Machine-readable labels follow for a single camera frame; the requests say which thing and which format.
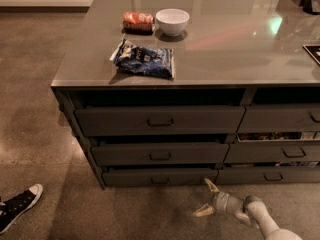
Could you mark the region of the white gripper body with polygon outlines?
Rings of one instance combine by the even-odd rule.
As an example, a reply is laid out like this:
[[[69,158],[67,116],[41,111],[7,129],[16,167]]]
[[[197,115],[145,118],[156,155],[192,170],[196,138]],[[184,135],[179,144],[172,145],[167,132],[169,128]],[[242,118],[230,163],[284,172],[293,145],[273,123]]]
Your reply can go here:
[[[258,229],[259,226],[255,220],[250,218],[245,212],[244,200],[231,196],[223,191],[213,194],[211,199],[215,211],[219,214],[226,213],[232,215],[240,223]]]

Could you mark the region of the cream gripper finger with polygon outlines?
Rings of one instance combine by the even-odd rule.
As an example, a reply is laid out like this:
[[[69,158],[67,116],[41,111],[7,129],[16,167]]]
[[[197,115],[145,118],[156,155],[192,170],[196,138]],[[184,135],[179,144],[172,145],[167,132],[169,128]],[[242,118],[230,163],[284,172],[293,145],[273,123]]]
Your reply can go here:
[[[218,187],[217,187],[210,179],[205,178],[205,183],[208,185],[209,190],[210,190],[212,193],[218,193],[218,192],[219,192]]]
[[[205,204],[198,210],[196,210],[193,215],[195,217],[204,217],[204,216],[209,216],[215,213],[215,209],[212,205]]]

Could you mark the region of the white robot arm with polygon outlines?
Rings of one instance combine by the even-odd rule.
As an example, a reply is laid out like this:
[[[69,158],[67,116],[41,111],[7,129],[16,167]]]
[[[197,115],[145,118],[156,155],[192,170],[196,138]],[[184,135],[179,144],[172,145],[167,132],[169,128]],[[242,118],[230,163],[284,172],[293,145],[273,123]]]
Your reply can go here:
[[[212,196],[208,203],[193,213],[195,217],[230,214],[242,224],[259,229],[264,240],[303,240],[296,233],[280,228],[260,198],[247,196],[241,199],[221,191],[208,178],[205,178],[205,182]]]

